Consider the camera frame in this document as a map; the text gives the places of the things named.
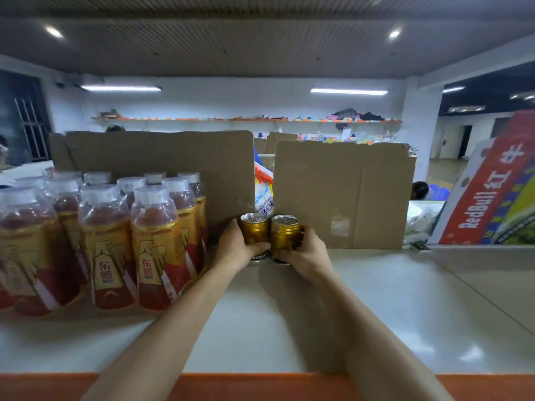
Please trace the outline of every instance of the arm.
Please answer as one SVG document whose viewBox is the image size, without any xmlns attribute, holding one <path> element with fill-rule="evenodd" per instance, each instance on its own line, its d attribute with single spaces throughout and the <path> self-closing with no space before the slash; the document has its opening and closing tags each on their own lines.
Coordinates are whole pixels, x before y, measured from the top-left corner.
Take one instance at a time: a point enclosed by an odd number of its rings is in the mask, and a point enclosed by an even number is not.
<svg viewBox="0 0 535 401">
<path fill-rule="evenodd" d="M 82 401 L 164 401 L 232 278 L 269 247 L 267 242 L 245 245 L 233 220 L 211 269 L 102 372 Z"/>
<path fill-rule="evenodd" d="M 314 229 L 305 228 L 297 251 L 276 256 L 317 289 L 343 347 L 349 377 L 366 400 L 453 401 L 434 374 L 336 275 Z"/>
</svg>

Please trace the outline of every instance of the brown cardboard panel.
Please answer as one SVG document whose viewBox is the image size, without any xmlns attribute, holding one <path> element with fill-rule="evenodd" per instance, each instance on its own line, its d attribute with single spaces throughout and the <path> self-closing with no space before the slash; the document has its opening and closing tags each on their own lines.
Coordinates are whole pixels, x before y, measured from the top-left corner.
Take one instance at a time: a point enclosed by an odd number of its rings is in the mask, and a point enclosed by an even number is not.
<svg viewBox="0 0 535 401">
<path fill-rule="evenodd" d="M 270 132 L 266 138 L 266 153 L 277 153 L 277 144 L 279 141 L 297 141 L 297 134 L 283 134 L 280 132 Z"/>
<path fill-rule="evenodd" d="M 72 132 L 51 134 L 58 170 L 108 170 L 114 178 L 145 172 L 201 172 L 212 228 L 254 209 L 253 136 L 227 132 Z"/>
<path fill-rule="evenodd" d="M 281 141 L 276 161 L 275 214 L 328 248 L 401 249 L 415 164 L 403 145 Z"/>
<path fill-rule="evenodd" d="M 266 152 L 266 140 L 264 138 L 255 138 L 255 148 L 257 154 Z"/>
</svg>

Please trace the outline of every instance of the ceiling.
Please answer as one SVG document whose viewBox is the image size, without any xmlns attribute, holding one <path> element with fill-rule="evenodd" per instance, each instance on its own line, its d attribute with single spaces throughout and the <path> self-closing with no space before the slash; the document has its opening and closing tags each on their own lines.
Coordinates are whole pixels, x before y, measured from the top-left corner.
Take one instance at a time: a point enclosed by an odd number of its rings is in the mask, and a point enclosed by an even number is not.
<svg viewBox="0 0 535 401">
<path fill-rule="evenodd" d="M 405 78 L 534 16 L 535 0 L 0 0 L 0 53 L 97 75 Z"/>
<path fill-rule="evenodd" d="M 465 89 L 442 95 L 439 115 L 473 115 L 534 109 L 535 99 L 511 99 L 511 96 L 535 90 L 535 62 L 448 84 L 445 88 L 458 86 L 464 86 Z M 485 110 L 477 113 L 448 113 L 450 107 L 459 106 L 485 106 Z"/>
</svg>

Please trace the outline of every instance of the left hand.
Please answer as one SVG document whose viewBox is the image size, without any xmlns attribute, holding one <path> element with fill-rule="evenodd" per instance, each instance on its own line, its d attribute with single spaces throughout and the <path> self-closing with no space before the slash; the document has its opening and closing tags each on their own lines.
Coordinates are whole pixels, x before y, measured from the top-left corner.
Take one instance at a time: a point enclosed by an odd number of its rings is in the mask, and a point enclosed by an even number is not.
<svg viewBox="0 0 535 401">
<path fill-rule="evenodd" d="M 233 219 L 223 232 L 217 245 L 214 267 L 227 267 L 237 273 L 243 269 L 256 256 L 271 247 L 269 242 L 258 242 L 245 245 L 244 235 Z"/>
</svg>

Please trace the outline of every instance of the hand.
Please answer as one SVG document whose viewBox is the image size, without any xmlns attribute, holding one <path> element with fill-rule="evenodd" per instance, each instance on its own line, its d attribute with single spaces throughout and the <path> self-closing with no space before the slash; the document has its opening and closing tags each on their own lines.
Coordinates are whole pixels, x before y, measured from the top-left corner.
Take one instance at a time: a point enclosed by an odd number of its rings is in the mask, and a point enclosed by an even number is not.
<svg viewBox="0 0 535 401">
<path fill-rule="evenodd" d="M 290 263 L 304 278 L 314 282 L 318 277 L 333 273 L 334 269 L 325 243 L 318 238 L 314 228 L 307 225 L 303 228 L 304 237 L 301 247 L 295 251 L 278 251 L 275 257 Z"/>
<path fill-rule="evenodd" d="M 233 219 L 228 224 L 227 229 L 219 238 L 217 245 L 216 257 L 214 259 L 214 266 L 221 265 L 228 267 L 233 272 L 237 273 L 243 269 L 251 261 L 253 256 L 265 252 L 271 247 L 269 242 L 258 242 L 252 245 L 245 245 L 244 235 L 237 224 L 236 219 Z"/>
</svg>

